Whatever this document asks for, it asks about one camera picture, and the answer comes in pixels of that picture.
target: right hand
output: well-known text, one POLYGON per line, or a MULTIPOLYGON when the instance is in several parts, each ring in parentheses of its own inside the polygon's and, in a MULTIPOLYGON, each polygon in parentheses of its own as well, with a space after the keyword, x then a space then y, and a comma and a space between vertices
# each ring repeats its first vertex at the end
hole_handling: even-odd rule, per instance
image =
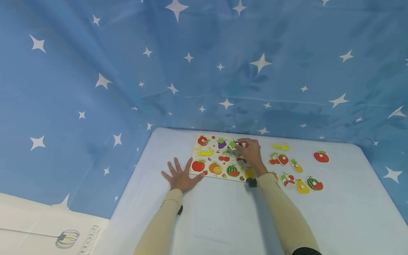
POLYGON ((254 168, 255 174, 258 177, 268 172, 265 165, 262 162, 261 146, 259 145, 258 140, 250 138, 238 139, 238 144, 235 146, 235 148, 254 168), (242 147, 243 142, 246 143, 248 147, 242 147))

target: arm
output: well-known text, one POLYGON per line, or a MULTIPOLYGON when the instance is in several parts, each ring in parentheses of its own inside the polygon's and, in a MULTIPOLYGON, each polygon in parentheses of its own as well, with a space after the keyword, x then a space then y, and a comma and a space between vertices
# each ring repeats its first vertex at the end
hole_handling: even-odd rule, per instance
POLYGON ((253 167, 257 176, 258 187, 268 205, 284 254, 296 254, 294 252, 298 252, 299 248, 302 247, 319 251, 317 242, 306 220, 278 186, 274 175, 269 173, 263 164, 260 153, 261 147, 258 141, 243 138, 238 142, 240 144, 243 142, 249 144, 248 148, 242 146, 236 146, 236 148, 253 167))
POLYGON ((192 161, 193 158, 190 158, 183 171, 178 159, 175 157, 174 163, 176 169, 174 169, 170 162, 167 163, 172 176, 162 171, 162 175, 170 183, 170 191, 144 231, 142 238, 136 246, 134 255, 169 254, 176 215, 182 205, 183 192, 192 189, 204 177, 204 174, 201 173, 190 179, 188 172, 192 161))
POLYGON ((144 231, 135 255, 165 255, 169 253, 176 215, 181 207, 183 193, 179 189, 169 191, 162 206, 144 231))

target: hand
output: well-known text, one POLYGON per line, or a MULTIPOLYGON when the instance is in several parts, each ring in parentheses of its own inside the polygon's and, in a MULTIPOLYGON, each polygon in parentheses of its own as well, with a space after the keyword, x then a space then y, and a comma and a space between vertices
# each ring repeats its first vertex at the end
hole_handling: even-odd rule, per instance
POLYGON ((191 157, 190 160, 187 162, 187 165, 186 165, 186 168, 184 168, 184 171, 181 169, 180 163, 178 162, 178 159, 176 157, 174 158, 176 169, 174 169, 170 161, 167 162, 167 165, 169 166, 172 176, 168 175, 164 171, 162 171, 162 175, 164 176, 164 178, 166 178, 166 180, 169 181, 170 190, 177 188, 184 193, 185 191, 188 191, 194 188, 194 186, 204 178, 204 173, 201 173, 197 175, 196 177, 194 177, 193 179, 190 179, 190 176, 188 175, 188 173, 189 173, 192 161, 193 161, 193 158, 191 157))
POLYGON ((268 173, 265 165, 262 162, 261 157, 261 146, 258 140, 250 138, 238 139, 238 144, 235 148, 242 154, 242 156, 248 161, 248 163, 253 167, 253 170, 257 177, 268 173), (244 148, 242 143, 248 144, 248 147, 244 148))

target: purple grapes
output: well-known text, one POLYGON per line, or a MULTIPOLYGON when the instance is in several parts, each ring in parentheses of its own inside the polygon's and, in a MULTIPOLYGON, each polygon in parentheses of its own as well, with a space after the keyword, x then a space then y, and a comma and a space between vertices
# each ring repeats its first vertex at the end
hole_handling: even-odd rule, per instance
POLYGON ((218 148, 222 149, 227 145, 227 143, 224 141, 223 143, 218 143, 218 148))

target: fruit puzzle piece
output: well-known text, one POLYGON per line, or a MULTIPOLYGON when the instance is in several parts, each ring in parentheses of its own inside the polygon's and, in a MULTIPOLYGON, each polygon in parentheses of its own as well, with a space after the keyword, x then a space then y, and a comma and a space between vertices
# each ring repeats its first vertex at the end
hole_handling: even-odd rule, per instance
POLYGON ((283 144, 283 145, 273 144, 272 147, 277 149, 277 150, 281 150, 281 151, 289 151, 290 150, 290 146, 288 146, 288 144, 283 144))

